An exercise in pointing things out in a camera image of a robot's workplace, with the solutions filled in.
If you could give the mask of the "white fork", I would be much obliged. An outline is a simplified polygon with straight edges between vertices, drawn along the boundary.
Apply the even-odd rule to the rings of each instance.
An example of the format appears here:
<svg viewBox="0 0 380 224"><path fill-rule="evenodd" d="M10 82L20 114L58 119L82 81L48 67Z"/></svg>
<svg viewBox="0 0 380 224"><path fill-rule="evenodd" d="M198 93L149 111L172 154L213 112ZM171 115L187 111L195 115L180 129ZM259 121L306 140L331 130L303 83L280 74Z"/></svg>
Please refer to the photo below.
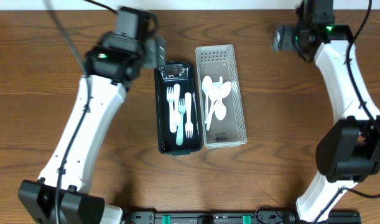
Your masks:
<svg viewBox="0 0 380 224"><path fill-rule="evenodd" d="M185 123L185 134L186 134L186 138L192 138L193 137L192 95L190 92L186 92L185 94L185 107L186 107L186 115L187 115L187 121Z"/></svg>
<svg viewBox="0 0 380 224"><path fill-rule="evenodd" d="M169 103L169 129L171 133L175 133L177 127L174 125L174 89L172 86L168 86L166 90L166 97Z"/></svg>

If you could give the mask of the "white fork mint edge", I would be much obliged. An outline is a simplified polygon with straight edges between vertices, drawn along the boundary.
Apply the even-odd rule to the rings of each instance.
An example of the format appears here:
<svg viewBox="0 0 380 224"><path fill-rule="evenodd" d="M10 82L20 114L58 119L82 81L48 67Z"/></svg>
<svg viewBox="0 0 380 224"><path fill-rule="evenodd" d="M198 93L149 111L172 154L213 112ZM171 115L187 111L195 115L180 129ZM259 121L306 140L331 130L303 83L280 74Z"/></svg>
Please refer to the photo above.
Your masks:
<svg viewBox="0 0 380 224"><path fill-rule="evenodd" d="M186 112L185 99L179 99L178 112L180 113L180 122L177 126L176 145L181 146L183 144L183 116Z"/></svg>

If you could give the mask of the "white spoon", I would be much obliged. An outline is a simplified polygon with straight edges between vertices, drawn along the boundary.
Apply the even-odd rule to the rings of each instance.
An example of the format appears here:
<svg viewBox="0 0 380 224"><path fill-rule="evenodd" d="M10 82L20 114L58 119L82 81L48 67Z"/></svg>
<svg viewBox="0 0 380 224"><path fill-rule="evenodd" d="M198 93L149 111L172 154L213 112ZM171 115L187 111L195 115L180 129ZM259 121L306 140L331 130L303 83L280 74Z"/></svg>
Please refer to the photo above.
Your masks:
<svg viewBox="0 0 380 224"><path fill-rule="evenodd" d="M211 100L211 106L208 112L208 116L206 117L205 124L211 123L213 113L215 112L216 102L218 101L218 98L219 98L219 93L220 93L219 86L213 86L213 89L211 90L210 95L209 95L210 100Z"/></svg>
<svg viewBox="0 0 380 224"><path fill-rule="evenodd" d="M219 98L218 98L218 101L216 102L216 106L215 106L215 116L218 120L222 121L222 120L224 120L224 118L226 116L226 107L222 102L223 97L225 95L225 91L223 88L223 77L219 78L219 91L220 91Z"/></svg>
<svg viewBox="0 0 380 224"><path fill-rule="evenodd" d="M210 106L208 116L205 120L207 131L210 130L213 115L215 115L218 120L222 120L225 118L226 109L223 109L222 101L223 98L226 98L230 94L231 86L231 82L224 82L220 87L213 87L212 92L210 94L212 105Z"/></svg>
<svg viewBox="0 0 380 224"><path fill-rule="evenodd" d="M202 80L202 90L205 94L205 117L208 116L209 110L209 93L213 89L213 81L210 76L205 76Z"/></svg>
<svg viewBox="0 0 380 224"><path fill-rule="evenodd" d="M176 83L174 85L174 114L173 114L173 124L178 126L181 121L181 116L178 111L178 104L180 99L180 85Z"/></svg>

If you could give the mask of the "dark green plastic basket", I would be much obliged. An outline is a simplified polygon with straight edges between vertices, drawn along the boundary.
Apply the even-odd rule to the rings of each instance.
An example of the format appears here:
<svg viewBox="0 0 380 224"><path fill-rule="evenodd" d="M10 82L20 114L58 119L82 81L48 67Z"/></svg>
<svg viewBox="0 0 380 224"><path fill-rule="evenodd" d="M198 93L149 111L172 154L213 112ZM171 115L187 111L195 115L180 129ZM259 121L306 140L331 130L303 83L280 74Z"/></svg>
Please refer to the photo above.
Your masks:
<svg viewBox="0 0 380 224"><path fill-rule="evenodd" d="M181 156L202 148L195 70L171 61L154 70L159 151Z"/></svg>

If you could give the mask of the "clear white perforated basket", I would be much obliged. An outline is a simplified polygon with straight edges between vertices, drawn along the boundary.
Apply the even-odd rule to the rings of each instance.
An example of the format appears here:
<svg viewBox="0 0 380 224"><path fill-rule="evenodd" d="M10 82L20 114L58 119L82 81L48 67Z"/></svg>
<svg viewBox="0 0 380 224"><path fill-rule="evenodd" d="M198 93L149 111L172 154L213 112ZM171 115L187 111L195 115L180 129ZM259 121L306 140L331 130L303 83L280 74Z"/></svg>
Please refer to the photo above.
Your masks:
<svg viewBox="0 0 380 224"><path fill-rule="evenodd" d="M198 88L204 145L234 147L247 143L234 47L197 47Z"/></svg>

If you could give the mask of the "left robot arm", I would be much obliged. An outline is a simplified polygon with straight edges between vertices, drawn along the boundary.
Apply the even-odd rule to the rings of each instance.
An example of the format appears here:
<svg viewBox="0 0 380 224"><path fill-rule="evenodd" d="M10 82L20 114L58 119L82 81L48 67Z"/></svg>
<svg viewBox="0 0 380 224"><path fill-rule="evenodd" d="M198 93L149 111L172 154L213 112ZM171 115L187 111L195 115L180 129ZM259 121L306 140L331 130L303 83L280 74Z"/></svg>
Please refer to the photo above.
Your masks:
<svg viewBox="0 0 380 224"><path fill-rule="evenodd" d="M165 40L108 32L85 55L85 74L52 157L18 196L36 223L122 223L123 208L90 195L95 164L109 126L142 68L164 64Z"/></svg>

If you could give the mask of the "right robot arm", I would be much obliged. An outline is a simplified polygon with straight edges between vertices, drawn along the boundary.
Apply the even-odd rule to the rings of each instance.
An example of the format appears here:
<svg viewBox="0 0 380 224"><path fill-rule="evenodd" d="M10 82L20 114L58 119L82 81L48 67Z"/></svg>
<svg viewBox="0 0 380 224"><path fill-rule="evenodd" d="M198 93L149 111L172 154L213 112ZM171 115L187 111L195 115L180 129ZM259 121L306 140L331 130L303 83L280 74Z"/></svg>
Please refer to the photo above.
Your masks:
<svg viewBox="0 0 380 224"><path fill-rule="evenodd" d="M332 1L303 0L298 22L277 26L275 52L293 51L321 72L333 112L333 126L318 143L317 173L296 200L290 223L330 223L345 193L380 171L380 110L364 83L356 59L358 33L337 24Z"/></svg>

